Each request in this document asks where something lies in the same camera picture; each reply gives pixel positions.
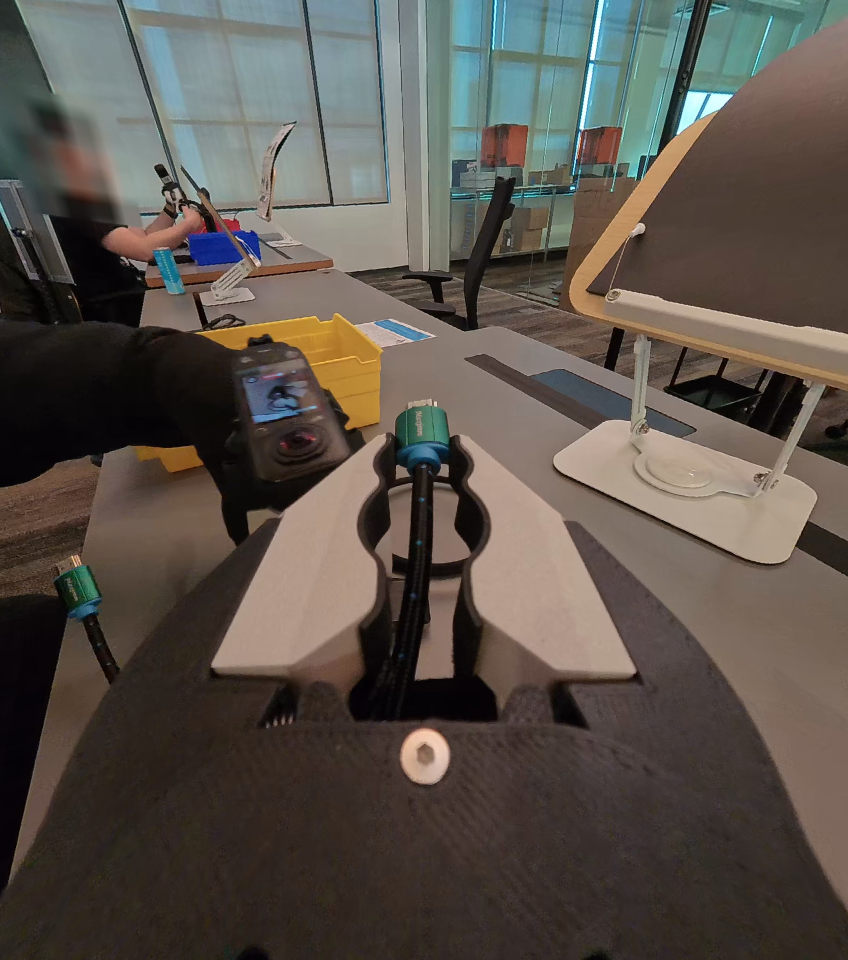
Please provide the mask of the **black board with wooden rim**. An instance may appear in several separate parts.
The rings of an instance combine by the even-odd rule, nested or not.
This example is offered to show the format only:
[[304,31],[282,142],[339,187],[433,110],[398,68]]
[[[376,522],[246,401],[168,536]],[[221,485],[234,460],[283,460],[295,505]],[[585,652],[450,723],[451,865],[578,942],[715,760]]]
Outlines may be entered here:
[[569,290],[610,327],[848,390],[848,18],[675,138]]

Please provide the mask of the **black floor bin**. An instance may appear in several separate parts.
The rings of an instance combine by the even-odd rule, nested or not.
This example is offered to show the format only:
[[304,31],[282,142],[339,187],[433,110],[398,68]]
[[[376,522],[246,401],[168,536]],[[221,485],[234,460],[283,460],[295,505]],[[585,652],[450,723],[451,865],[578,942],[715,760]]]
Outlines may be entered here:
[[664,392],[730,419],[740,419],[749,414],[761,397],[760,390],[719,374],[707,374],[673,383],[665,387]]

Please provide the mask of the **white and blue paper sheet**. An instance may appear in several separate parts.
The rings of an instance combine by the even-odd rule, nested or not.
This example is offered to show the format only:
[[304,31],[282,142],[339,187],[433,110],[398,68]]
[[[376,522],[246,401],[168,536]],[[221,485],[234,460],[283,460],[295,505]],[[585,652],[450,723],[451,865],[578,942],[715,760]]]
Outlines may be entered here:
[[435,338],[435,334],[400,322],[393,318],[366,321],[355,325],[356,330],[380,349],[420,343]]

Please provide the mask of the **wood-edged side table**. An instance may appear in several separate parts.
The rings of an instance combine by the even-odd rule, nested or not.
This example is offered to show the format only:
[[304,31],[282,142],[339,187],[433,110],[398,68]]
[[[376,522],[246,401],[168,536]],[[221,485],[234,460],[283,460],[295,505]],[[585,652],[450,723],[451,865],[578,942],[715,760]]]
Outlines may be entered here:
[[[275,248],[264,244],[261,247],[260,261],[261,267],[254,270],[247,280],[330,269],[334,266],[334,262],[330,257],[308,246],[302,245]],[[188,262],[177,262],[187,294],[191,293],[192,288],[199,286],[210,287],[211,284],[229,270],[233,264],[203,267],[197,265],[192,258],[190,258]],[[244,281],[243,286],[247,286],[247,280]],[[230,306],[230,304],[211,306]]]

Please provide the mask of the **black office chair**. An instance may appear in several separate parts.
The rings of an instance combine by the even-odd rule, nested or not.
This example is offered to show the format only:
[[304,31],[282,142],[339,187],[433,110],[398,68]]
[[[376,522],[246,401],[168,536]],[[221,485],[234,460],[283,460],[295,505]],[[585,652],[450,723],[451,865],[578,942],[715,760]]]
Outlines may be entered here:
[[474,331],[480,328],[478,319],[480,289],[504,224],[514,214],[515,185],[516,178],[513,176],[495,178],[489,204],[465,264],[462,279],[463,312],[460,313],[453,304],[449,304],[444,299],[444,287],[454,281],[454,275],[439,270],[412,270],[403,274],[403,280],[421,282],[430,289],[430,299],[408,300],[406,303],[409,306],[457,330]]

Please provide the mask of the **black adapter cable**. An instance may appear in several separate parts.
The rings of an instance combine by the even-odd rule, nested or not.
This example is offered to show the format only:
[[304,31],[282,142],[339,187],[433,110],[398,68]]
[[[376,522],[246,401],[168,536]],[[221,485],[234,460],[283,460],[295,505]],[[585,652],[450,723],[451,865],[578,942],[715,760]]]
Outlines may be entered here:
[[418,516],[421,514],[418,507],[424,504],[428,510],[434,506],[434,487],[443,486],[451,488],[450,480],[446,477],[430,475],[426,484],[427,491],[421,493],[423,487],[418,484],[418,478],[414,475],[408,475],[395,480],[389,487],[392,492],[396,489],[406,487],[409,492],[409,506],[407,508],[407,533],[400,524],[391,524],[391,528],[396,528],[400,534],[399,543],[407,541],[408,551],[411,557],[402,557],[397,554],[391,554],[390,571],[386,575],[387,597],[391,608],[393,627],[395,633],[402,632],[405,619],[405,608],[409,608],[412,614],[410,618],[412,623],[422,628],[430,622],[430,606],[428,599],[429,587],[422,587],[422,594],[415,599],[408,599],[405,589],[405,580],[413,566],[413,560],[420,560],[424,554],[427,554],[424,569],[427,571],[429,582],[451,580],[460,578],[464,571],[465,560],[463,558],[453,561],[433,560],[433,519],[428,516],[424,521]]

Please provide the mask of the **braided HDMI cable green plugs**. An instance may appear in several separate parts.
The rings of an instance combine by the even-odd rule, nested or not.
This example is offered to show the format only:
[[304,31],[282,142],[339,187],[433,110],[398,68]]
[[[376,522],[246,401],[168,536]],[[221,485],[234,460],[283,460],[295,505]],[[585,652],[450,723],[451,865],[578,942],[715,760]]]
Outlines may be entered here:
[[[450,457],[450,429],[445,411],[433,400],[415,401],[407,405],[395,422],[396,462],[407,476],[416,477],[426,495],[428,477],[441,476],[441,468]],[[434,521],[434,506],[430,510],[421,504],[418,518]],[[427,571],[424,568],[427,554],[411,561],[406,575],[407,599],[417,600],[422,588],[430,589]],[[113,684],[120,675],[104,631],[98,619],[103,595],[88,565],[80,555],[73,554],[60,561],[54,579],[57,594],[63,602],[68,618],[78,621],[108,684]],[[413,682],[418,665],[418,656],[423,628],[413,623],[410,609],[405,607],[403,630],[395,632],[390,653],[384,665],[370,685],[370,691],[358,696],[358,713],[370,719],[395,721],[400,718],[405,699]]]

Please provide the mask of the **blue plastic bin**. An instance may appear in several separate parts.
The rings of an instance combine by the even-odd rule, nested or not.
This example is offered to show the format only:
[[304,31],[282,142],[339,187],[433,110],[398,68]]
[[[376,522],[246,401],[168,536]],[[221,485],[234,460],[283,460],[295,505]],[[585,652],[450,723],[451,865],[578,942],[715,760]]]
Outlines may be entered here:
[[200,232],[188,235],[189,256],[203,267],[233,264],[246,256],[260,260],[260,239],[253,231]]

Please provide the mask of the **person's left forearm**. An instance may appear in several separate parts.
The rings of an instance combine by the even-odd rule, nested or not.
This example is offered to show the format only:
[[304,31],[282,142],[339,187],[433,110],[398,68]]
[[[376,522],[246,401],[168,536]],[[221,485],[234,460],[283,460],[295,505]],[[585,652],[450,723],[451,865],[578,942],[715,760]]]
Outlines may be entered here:
[[167,328],[0,318],[0,488],[125,447],[193,447],[221,485],[232,354]]

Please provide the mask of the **curved white board on stand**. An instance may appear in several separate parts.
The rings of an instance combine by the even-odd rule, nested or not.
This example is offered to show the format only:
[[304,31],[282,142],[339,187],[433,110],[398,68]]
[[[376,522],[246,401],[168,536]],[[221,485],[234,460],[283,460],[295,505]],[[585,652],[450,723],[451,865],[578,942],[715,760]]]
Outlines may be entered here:
[[274,224],[274,185],[277,158],[297,125],[297,121],[290,121],[280,126],[263,153],[256,213],[265,224]]

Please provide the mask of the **distant board on white stand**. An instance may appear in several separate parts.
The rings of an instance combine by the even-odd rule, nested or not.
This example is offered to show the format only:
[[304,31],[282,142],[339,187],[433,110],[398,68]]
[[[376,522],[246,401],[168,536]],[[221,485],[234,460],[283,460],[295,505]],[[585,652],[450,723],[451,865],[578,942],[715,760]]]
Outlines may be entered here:
[[232,305],[254,300],[254,294],[244,286],[244,282],[257,268],[261,267],[260,258],[251,246],[230,229],[225,219],[214,208],[210,196],[198,186],[184,166],[180,167],[180,172],[190,183],[202,207],[210,213],[219,230],[227,236],[239,256],[238,262],[211,284],[210,291],[200,295],[202,306]]

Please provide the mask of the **orange 3D printer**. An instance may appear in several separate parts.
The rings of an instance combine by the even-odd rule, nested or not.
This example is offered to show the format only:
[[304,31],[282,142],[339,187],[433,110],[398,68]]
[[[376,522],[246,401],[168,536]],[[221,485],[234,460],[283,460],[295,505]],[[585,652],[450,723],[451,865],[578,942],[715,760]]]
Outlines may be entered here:
[[526,164],[529,127],[521,124],[486,126],[481,132],[481,169],[521,167]]
[[588,126],[579,132],[575,156],[578,178],[606,179],[617,168],[622,126]]

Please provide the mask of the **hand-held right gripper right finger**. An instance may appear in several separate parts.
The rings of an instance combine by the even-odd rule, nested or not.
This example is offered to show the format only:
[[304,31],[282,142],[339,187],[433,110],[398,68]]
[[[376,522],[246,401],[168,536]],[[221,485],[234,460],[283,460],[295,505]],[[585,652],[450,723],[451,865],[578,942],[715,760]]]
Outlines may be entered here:
[[453,618],[455,679],[519,687],[627,682],[637,669],[561,513],[465,435],[453,437],[454,530],[468,549]]

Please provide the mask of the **yellow plastic bin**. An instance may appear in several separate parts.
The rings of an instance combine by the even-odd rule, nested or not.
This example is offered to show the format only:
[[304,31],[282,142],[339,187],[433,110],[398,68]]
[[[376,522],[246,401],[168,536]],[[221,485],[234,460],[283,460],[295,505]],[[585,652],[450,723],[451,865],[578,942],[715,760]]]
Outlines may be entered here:
[[251,339],[266,335],[304,354],[319,385],[346,415],[348,444],[358,450],[364,442],[361,430],[380,422],[382,348],[340,314],[328,320],[285,318],[200,333],[232,351],[242,351]]

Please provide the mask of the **large cardboard box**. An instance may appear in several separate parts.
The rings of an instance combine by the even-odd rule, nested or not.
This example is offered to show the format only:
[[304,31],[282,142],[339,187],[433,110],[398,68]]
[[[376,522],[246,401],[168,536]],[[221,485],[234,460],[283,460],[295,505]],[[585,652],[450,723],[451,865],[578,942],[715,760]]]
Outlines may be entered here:
[[582,177],[575,186],[573,221],[559,307],[573,312],[573,277],[641,182],[630,176]]

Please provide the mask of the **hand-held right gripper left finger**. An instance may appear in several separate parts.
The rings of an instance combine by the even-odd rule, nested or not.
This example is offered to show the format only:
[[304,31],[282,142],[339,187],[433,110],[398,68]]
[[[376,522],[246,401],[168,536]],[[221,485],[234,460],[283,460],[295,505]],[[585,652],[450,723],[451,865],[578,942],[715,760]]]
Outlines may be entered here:
[[221,677],[323,683],[342,696],[378,672],[393,642],[389,574],[395,438],[370,439],[281,518],[211,662]]

